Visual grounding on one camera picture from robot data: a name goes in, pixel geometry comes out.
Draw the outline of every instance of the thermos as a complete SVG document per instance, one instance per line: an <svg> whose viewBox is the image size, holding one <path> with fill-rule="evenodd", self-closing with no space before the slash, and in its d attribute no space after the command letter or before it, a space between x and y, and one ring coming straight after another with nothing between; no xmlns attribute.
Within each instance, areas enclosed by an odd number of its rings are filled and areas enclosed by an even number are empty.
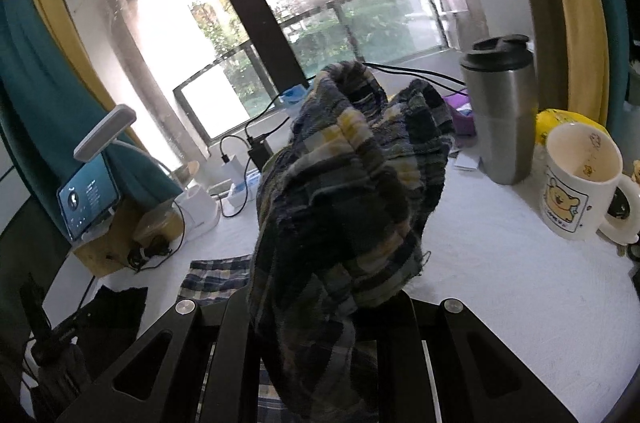
<svg viewBox="0 0 640 423"><path fill-rule="evenodd" d="M473 109L484 171L513 185L531 171L538 114L538 83L526 35L473 45L460 60Z"/></svg>

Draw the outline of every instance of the lamp arm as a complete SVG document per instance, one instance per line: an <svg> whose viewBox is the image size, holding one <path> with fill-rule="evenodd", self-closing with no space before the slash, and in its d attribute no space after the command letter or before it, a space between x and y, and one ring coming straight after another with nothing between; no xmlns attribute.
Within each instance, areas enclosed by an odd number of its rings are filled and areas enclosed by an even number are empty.
<svg viewBox="0 0 640 423"><path fill-rule="evenodd" d="M127 147L130 148L132 150L135 150L136 152L142 154L142 156L146 156L147 158L149 158L152 162L154 162L156 165L158 165L160 168L162 168L167 174L168 176L172 179L172 181L178 185L178 187L180 187L180 190L184 191L185 187L182 186L182 183L180 183L180 181L178 181L178 178L175 177L175 174L169 170L169 167L167 167L167 165L165 165L164 163L162 163L159 159L154 158L153 156L151 156L148 152L145 152L144 150L142 150L139 147L136 147L135 145L130 145L129 143L126 142L122 142L121 140L113 140L111 143L113 143L113 145L119 145L121 147Z"/></svg>

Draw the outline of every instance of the ceramic mug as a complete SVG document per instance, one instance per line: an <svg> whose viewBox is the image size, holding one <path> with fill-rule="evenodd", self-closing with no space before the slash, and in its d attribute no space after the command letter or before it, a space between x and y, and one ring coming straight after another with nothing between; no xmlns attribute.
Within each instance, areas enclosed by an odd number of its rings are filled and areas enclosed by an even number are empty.
<svg viewBox="0 0 640 423"><path fill-rule="evenodd" d="M607 214L616 187L629 202L624 220ZM549 132L540 209L546 226L565 239L583 241L599 229L618 244L638 241L640 186L622 174L613 140L586 124L561 124Z"/></svg>

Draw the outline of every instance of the bear illustration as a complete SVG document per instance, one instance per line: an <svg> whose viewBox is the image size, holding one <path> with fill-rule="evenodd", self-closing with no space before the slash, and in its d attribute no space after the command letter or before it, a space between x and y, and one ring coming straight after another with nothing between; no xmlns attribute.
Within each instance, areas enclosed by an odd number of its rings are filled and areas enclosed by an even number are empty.
<svg viewBox="0 0 640 423"><path fill-rule="evenodd" d="M551 178L546 189L546 204L555 215L563 221L571 223L578 212L580 199L571 197L558 186L555 178Z"/></svg>

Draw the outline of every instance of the crumpled cloth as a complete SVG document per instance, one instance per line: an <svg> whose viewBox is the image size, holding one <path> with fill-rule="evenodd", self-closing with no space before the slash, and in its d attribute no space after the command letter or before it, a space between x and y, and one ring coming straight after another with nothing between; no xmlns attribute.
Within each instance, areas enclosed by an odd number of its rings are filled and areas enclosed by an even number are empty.
<svg viewBox="0 0 640 423"><path fill-rule="evenodd" d="M318 73L291 130L257 194L248 303L262 359L303 421L377 421L375 346L356 344L352 315L420 273L451 117L428 82L388 102L350 62Z"/></svg>

